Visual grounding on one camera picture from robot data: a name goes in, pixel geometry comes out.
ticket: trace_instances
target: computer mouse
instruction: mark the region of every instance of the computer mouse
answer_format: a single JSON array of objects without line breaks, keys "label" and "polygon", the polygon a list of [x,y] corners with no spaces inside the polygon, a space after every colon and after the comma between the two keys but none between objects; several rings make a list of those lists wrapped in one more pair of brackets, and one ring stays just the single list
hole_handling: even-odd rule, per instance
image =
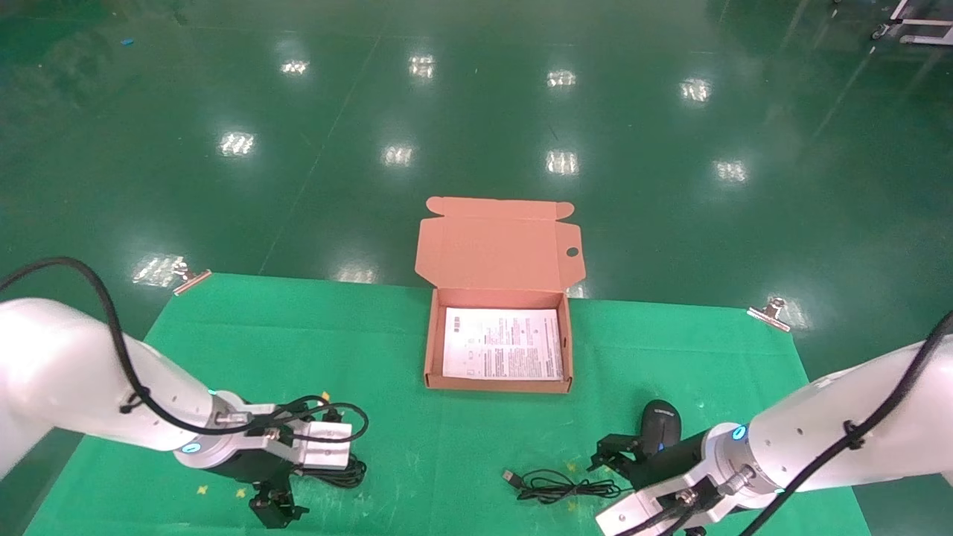
[{"label": "computer mouse", "polygon": [[660,400],[645,404],[639,432],[646,456],[652,456],[681,441],[681,415],[675,406]]}]

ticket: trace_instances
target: reflective floor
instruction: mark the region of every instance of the reflective floor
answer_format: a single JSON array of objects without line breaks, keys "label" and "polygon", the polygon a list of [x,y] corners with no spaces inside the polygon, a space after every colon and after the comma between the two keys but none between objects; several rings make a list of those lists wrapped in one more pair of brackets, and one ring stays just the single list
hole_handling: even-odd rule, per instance
[{"label": "reflective floor", "polygon": [[[82,258],[142,336],[178,257],[425,285],[428,196],[559,199],[585,236],[574,297],[781,296],[817,377],[953,306],[953,57],[870,41],[892,9],[0,2],[0,272]],[[15,293],[95,307],[62,274]],[[72,442],[0,484],[0,532],[22,530]],[[877,536],[953,526],[938,477],[857,494]]]}]

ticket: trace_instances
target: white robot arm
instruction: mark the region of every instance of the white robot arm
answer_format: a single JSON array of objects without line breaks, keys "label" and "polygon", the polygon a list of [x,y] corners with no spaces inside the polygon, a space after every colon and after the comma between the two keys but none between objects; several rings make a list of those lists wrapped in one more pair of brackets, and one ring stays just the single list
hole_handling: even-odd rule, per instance
[{"label": "white robot arm", "polygon": [[[606,436],[590,469],[606,465],[636,491],[596,516],[602,532],[669,536],[685,528],[689,535],[701,535],[703,526],[730,513],[771,506],[742,533],[748,535],[783,503],[773,502],[794,490],[953,469],[953,336],[943,337],[951,319],[948,315],[934,332],[939,335],[931,335],[927,343],[813,381],[750,423],[717,424],[657,453],[654,444],[646,452],[637,436]],[[923,358],[927,344],[932,355]],[[901,378],[915,368],[920,375],[900,389]],[[854,430],[882,411],[898,390],[903,392],[899,404],[858,436],[862,430]],[[844,440],[849,441],[843,450],[834,449]],[[822,452],[834,455],[822,459]],[[812,465],[816,470],[800,477]]]},{"label": "white robot arm", "polygon": [[[342,486],[360,483],[366,466],[350,453],[350,440],[367,427],[359,408],[319,397],[282,406],[250,404],[234,393],[210,391],[148,344],[123,337],[152,400],[209,433],[168,423],[135,395],[102,322],[56,301],[16,299],[0,303],[0,478],[59,427],[174,451],[183,465],[253,484],[258,494],[250,507],[269,528],[286,526],[308,511],[294,504],[293,472]],[[315,408],[307,402],[321,405],[325,418],[314,420]],[[361,430],[352,434],[337,407],[363,417]],[[261,423],[254,433],[219,434],[252,422]],[[347,472],[348,478],[340,480],[336,472]]]}]

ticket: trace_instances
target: green tablecloth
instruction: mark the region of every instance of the green tablecloth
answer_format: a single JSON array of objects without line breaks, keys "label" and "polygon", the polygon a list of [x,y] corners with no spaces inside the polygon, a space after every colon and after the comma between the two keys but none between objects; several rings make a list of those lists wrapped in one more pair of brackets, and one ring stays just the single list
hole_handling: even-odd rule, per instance
[{"label": "green tablecloth", "polygon": [[[653,398],[679,409],[687,437],[745,422],[806,381],[791,337],[741,310],[577,299],[569,395],[431,391],[429,305],[426,289],[216,274],[172,299],[146,341],[213,389],[253,402],[327,391],[370,414],[353,446],[369,466],[364,484],[294,480],[312,512],[288,534],[597,535],[593,516],[611,501],[518,503],[500,473],[583,478],[596,441],[634,433]],[[172,454],[87,438],[28,535],[264,534],[252,495]],[[737,534],[751,516],[709,533]],[[853,492],[834,489],[796,496],[762,534],[869,532]]]}]

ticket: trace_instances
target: cardboard box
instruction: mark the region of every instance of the cardboard box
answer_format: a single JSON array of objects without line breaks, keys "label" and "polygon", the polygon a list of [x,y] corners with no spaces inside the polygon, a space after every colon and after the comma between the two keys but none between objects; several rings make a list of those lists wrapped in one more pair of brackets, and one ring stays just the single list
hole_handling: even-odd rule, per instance
[{"label": "cardboard box", "polygon": [[[420,222],[416,272],[436,289],[427,331],[424,383],[434,389],[568,393],[573,331],[565,289],[586,277],[577,225],[560,223],[571,203],[431,197],[439,217]],[[443,376],[447,307],[556,309],[562,339],[558,381],[469,380]]]}]

